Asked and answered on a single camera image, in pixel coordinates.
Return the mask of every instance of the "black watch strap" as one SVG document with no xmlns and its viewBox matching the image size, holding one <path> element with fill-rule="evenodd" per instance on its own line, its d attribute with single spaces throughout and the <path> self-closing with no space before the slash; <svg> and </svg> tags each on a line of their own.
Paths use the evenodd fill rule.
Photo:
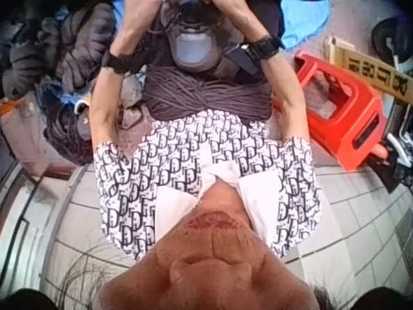
<svg viewBox="0 0 413 310">
<path fill-rule="evenodd" d="M 103 55 L 101 65 L 103 68 L 112 68 L 116 74 L 125 74 L 130 71 L 132 59 L 133 55 L 120 55 L 116 57 L 107 50 Z"/>
<path fill-rule="evenodd" d="M 258 59 L 269 59 L 279 52 L 280 48 L 285 48 L 281 40 L 276 36 L 265 36 L 261 40 L 250 43 L 250 50 Z"/>
</svg>

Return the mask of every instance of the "lips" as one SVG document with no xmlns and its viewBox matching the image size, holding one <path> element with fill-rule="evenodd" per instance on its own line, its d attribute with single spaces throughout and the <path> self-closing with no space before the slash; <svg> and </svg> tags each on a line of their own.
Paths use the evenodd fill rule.
<svg viewBox="0 0 413 310">
<path fill-rule="evenodd" d="M 223 211 L 210 211 L 192 218 L 185 226 L 192 229 L 238 229 L 241 224 Z"/>
</svg>

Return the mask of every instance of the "monogram print shirt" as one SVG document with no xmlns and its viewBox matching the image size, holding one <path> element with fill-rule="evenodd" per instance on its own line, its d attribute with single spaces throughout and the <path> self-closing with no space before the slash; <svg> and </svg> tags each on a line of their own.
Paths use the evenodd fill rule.
<svg viewBox="0 0 413 310">
<path fill-rule="evenodd" d="M 158 189 L 199 194 L 200 145 L 208 146 L 213 163 L 236 163 L 240 178 L 276 171 L 281 184 L 273 201 L 277 220 L 267 227 L 272 234 L 265 240 L 275 255 L 286 255 L 318 225 L 320 189 L 310 145 L 303 138 L 280 143 L 267 138 L 265 123 L 246 126 L 237 116 L 216 110 L 153 126 L 130 160 L 111 141 L 100 145 L 94 156 L 103 232 L 135 260 L 156 240 Z"/>
</svg>

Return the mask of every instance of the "brown rope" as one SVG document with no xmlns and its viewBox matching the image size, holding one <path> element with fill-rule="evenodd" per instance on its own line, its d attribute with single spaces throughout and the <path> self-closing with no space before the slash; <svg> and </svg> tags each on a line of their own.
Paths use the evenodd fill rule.
<svg viewBox="0 0 413 310">
<path fill-rule="evenodd" d="M 151 116 L 160 121 L 206 109 L 230 112 L 243 121 L 264 121 L 271 116 L 268 85 L 204 81 L 174 67 L 149 66 L 142 98 Z"/>
</svg>

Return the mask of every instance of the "nose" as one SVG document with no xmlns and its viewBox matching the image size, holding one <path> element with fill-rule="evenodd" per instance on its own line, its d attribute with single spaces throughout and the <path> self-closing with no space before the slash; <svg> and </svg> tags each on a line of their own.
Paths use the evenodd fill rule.
<svg viewBox="0 0 413 310">
<path fill-rule="evenodd" d="M 169 272 L 171 284 L 177 281 L 186 282 L 192 287 L 204 287 L 208 284 L 218 287 L 247 288 L 252 279 L 252 268 L 249 263 L 228 264 L 215 258 L 201 260 L 196 263 L 176 261 Z"/>
</svg>

